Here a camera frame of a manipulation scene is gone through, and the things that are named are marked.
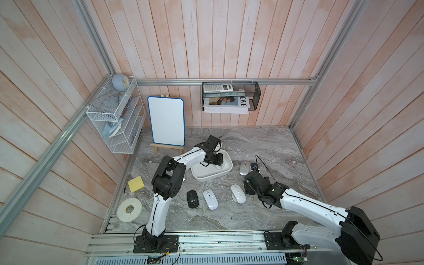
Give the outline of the silver mouse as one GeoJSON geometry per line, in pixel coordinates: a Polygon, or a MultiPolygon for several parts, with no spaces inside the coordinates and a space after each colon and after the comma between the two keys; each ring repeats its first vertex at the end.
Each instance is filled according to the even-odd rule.
{"type": "Polygon", "coordinates": [[[239,174],[246,176],[251,172],[251,162],[247,160],[240,161],[239,174]]]}

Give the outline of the white mouse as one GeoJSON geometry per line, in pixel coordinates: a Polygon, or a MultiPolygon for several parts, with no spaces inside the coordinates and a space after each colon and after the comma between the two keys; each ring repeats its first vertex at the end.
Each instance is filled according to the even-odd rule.
{"type": "Polygon", "coordinates": [[[219,206],[218,200],[214,192],[210,189],[203,192],[205,202],[210,210],[216,210],[219,206]]]}
{"type": "Polygon", "coordinates": [[[246,196],[243,189],[238,184],[233,184],[230,186],[232,192],[233,201],[239,204],[244,204],[246,202],[246,196]]]}

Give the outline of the white storage box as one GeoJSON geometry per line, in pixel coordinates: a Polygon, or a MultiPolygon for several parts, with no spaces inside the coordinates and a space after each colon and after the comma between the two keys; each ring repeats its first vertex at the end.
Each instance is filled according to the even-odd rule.
{"type": "Polygon", "coordinates": [[[199,182],[206,182],[228,174],[233,169],[233,162],[225,150],[220,150],[223,154],[223,164],[202,166],[201,163],[194,165],[191,168],[193,177],[199,182]]]}

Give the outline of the black mouse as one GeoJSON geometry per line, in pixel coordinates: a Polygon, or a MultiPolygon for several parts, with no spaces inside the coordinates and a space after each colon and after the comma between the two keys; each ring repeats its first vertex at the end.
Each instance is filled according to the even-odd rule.
{"type": "Polygon", "coordinates": [[[188,191],[186,194],[188,207],[190,209],[195,209],[199,206],[199,198],[197,192],[194,190],[188,191]]]}

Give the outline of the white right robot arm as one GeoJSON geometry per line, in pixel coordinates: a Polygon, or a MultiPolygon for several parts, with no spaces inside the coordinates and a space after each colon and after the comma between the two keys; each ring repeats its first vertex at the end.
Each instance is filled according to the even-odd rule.
{"type": "Polygon", "coordinates": [[[319,202],[281,183],[271,183],[257,170],[245,176],[244,186],[264,206],[290,210],[320,224],[307,226],[289,221],[279,233],[266,231],[263,235],[268,250],[305,251],[309,246],[317,246],[338,251],[357,265],[371,265],[375,261],[380,235],[362,209],[319,202]]]}

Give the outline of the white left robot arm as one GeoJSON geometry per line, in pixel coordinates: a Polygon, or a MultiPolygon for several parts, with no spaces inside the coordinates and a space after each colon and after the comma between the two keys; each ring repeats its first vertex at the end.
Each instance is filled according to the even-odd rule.
{"type": "Polygon", "coordinates": [[[171,157],[164,156],[152,178],[153,206],[147,224],[141,225],[141,235],[133,235],[133,253],[154,253],[167,250],[177,242],[165,239],[166,218],[173,198],[181,190],[186,171],[194,165],[222,166],[224,164],[221,138],[209,136],[207,141],[196,144],[188,152],[171,157]]]}

